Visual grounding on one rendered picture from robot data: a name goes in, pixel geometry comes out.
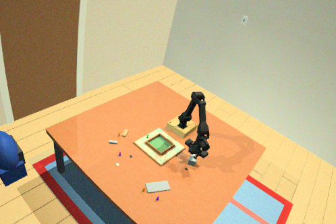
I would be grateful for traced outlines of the grey flat bar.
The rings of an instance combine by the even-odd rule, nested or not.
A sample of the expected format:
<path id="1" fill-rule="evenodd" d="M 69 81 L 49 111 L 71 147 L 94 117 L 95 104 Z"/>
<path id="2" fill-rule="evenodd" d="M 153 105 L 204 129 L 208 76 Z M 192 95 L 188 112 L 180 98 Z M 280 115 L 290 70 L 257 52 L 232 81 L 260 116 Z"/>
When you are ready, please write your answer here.
<path id="1" fill-rule="evenodd" d="M 145 184 L 148 193 L 171 190 L 167 180 Z"/>

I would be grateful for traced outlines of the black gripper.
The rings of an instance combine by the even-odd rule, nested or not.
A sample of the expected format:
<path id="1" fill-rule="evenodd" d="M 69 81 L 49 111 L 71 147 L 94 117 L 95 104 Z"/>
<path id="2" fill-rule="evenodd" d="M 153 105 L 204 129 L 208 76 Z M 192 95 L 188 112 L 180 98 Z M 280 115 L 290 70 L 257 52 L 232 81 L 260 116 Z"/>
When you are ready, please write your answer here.
<path id="1" fill-rule="evenodd" d="M 195 145 L 195 146 L 198 145 L 198 147 L 199 147 L 199 149 L 198 149 L 198 153 L 197 153 L 196 157 L 201 156 L 203 159 L 206 158 L 206 156 L 208 155 L 208 152 L 207 152 L 207 151 L 203 151 L 203 150 L 201 149 L 199 143 L 197 143 L 196 141 L 193 141 L 191 138 L 189 138 L 189 139 L 187 139 L 187 140 L 185 141 L 185 145 L 187 145 L 187 146 L 190 147 L 190 146 L 192 145 L 193 142 L 194 142 L 194 145 Z M 189 148 L 189 147 L 188 147 L 188 148 Z"/>

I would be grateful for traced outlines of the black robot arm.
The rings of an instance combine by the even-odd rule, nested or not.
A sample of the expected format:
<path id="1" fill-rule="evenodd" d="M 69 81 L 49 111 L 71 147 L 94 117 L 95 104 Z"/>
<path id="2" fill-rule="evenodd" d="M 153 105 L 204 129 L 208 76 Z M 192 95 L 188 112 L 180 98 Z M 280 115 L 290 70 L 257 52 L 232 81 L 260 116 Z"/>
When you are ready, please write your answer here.
<path id="1" fill-rule="evenodd" d="M 197 130 L 197 136 L 195 141 L 199 143 L 201 149 L 203 151 L 207 151 L 210 149 L 210 145 L 207 142 L 207 139 L 209 139 L 209 128 L 206 124 L 206 101 L 205 101 L 205 95 L 202 92 L 192 92 L 191 94 L 192 100 L 190 101 L 190 104 L 188 105 L 188 108 L 186 111 L 184 111 L 180 116 L 178 116 L 179 124 L 177 125 L 181 129 L 187 128 L 187 122 L 192 120 L 192 112 L 196 105 L 198 105 L 199 108 L 199 125 Z M 202 101 L 203 100 L 203 101 Z M 207 136 L 205 136 L 207 135 Z M 198 145 L 195 146 L 194 143 L 189 147 L 188 152 L 193 154 L 198 153 Z"/>

